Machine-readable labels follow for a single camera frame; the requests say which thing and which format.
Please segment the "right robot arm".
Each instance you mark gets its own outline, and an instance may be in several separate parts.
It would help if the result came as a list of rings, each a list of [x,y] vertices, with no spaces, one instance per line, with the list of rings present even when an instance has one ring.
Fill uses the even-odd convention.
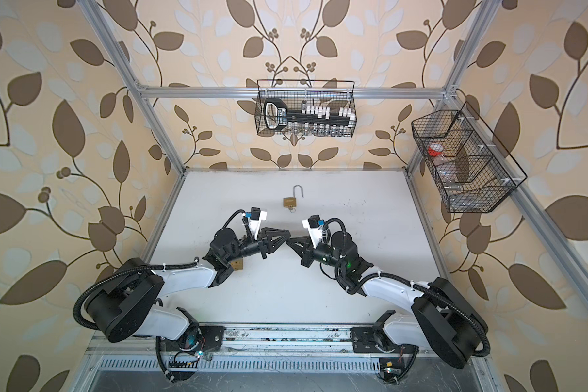
[[[374,270],[359,255],[352,236],[344,231],[332,235],[291,238],[287,245],[305,267],[318,262],[333,268],[333,278],[348,295],[373,297],[413,315],[417,327],[399,326],[398,315],[389,311],[377,320],[380,351],[391,346],[426,346],[446,364],[462,369],[468,360],[491,353],[488,325],[460,292],[447,280],[418,283],[396,274]]]

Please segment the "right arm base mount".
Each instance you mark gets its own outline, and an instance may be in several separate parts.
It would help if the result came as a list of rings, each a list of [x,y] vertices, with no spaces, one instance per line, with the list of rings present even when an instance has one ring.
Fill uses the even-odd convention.
[[[350,339],[356,354],[399,354],[403,349],[403,345],[393,343],[381,328],[351,328]]]

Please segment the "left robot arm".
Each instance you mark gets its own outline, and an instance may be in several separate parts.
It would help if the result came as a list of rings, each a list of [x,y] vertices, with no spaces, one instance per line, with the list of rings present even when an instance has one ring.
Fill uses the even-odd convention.
[[[239,239],[231,228],[223,228],[214,235],[207,254],[190,263],[152,265],[132,258],[80,295],[73,318],[84,328],[101,331],[111,343],[130,336],[176,341],[195,319],[187,310],[158,304],[159,299],[175,292],[217,287],[235,271],[234,261],[256,254],[266,259],[290,238],[287,230],[264,228]]]

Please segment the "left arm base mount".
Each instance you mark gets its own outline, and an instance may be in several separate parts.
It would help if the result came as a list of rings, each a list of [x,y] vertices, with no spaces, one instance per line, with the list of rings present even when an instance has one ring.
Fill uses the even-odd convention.
[[[194,326],[184,333],[178,340],[170,341],[160,339],[161,348],[165,352],[190,351],[213,351],[219,349],[224,341],[225,327],[222,325]]]

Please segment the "small brass padlock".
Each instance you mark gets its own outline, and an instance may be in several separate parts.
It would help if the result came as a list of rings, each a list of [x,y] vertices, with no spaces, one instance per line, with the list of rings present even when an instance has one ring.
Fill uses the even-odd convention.
[[[244,268],[243,259],[238,259],[236,261],[231,262],[231,266],[235,271],[242,270]]]

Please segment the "large brass padlock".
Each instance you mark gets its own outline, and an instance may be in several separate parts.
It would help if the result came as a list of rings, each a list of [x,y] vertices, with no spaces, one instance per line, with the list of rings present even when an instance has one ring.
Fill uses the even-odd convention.
[[[300,185],[292,187],[292,195],[283,199],[283,207],[289,209],[289,207],[297,207],[297,192],[300,193],[301,198],[304,198],[304,190]]]

